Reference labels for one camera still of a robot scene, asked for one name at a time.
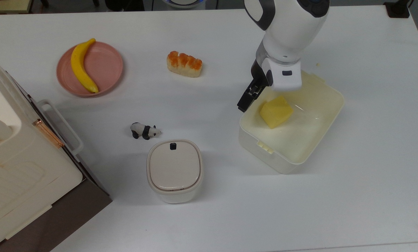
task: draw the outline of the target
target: yellow sponge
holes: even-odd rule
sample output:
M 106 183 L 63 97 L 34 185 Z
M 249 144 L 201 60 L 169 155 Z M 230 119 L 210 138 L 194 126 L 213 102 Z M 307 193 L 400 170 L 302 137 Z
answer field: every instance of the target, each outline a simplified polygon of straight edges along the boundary
M 270 129 L 274 129 L 281 123 L 285 122 L 293 113 L 292 107 L 282 96 L 264 104 L 260 110 L 260 116 L 266 122 Z

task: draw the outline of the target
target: toy banana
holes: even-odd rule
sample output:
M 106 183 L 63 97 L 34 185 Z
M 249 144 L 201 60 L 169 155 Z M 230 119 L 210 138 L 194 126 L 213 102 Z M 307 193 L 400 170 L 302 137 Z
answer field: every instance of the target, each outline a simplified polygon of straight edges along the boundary
M 72 57 L 70 58 L 70 65 L 72 66 L 72 71 L 74 72 L 77 79 L 80 81 L 81 85 L 84 86 L 91 93 L 98 93 L 98 87 L 91 77 L 86 73 L 84 69 L 84 55 L 88 51 L 90 45 L 92 45 L 96 40 L 90 39 L 87 42 L 78 44 L 73 52 Z

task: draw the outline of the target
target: toy panda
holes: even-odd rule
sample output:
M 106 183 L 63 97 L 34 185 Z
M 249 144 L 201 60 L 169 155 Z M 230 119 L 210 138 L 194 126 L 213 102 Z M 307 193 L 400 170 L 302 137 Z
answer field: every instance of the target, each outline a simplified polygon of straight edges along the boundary
M 156 136 L 161 134 L 161 131 L 156 128 L 156 125 L 153 125 L 153 128 L 148 125 L 143 125 L 141 123 L 135 122 L 130 126 L 133 137 L 138 139 L 141 135 L 143 139 L 148 140 L 151 136 Z

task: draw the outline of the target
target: container lid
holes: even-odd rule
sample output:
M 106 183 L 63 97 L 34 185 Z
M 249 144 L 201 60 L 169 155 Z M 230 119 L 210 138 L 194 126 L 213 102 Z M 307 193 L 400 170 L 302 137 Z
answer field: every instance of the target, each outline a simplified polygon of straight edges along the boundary
M 200 178 L 201 156 L 188 140 L 166 141 L 152 148 L 147 169 L 156 188 L 184 190 Z

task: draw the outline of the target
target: white storage box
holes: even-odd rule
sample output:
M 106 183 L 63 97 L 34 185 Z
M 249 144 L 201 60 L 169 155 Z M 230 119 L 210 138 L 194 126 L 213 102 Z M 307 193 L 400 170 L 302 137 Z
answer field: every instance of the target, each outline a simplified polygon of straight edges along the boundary
M 324 80 L 303 71 L 301 74 L 301 89 L 280 93 L 265 88 L 240 121 L 241 146 L 283 174 L 307 160 L 344 105 L 342 94 Z M 286 122 L 270 129 L 259 112 L 263 104 L 279 95 L 294 112 Z
M 203 181 L 203 163 L 198 147 L 184 139 L 154 145 L 147 158 L 150 187 L 171 204 L 191 200 Z
M 0 67 L 0 242 L 82 181 L 62 145 Z

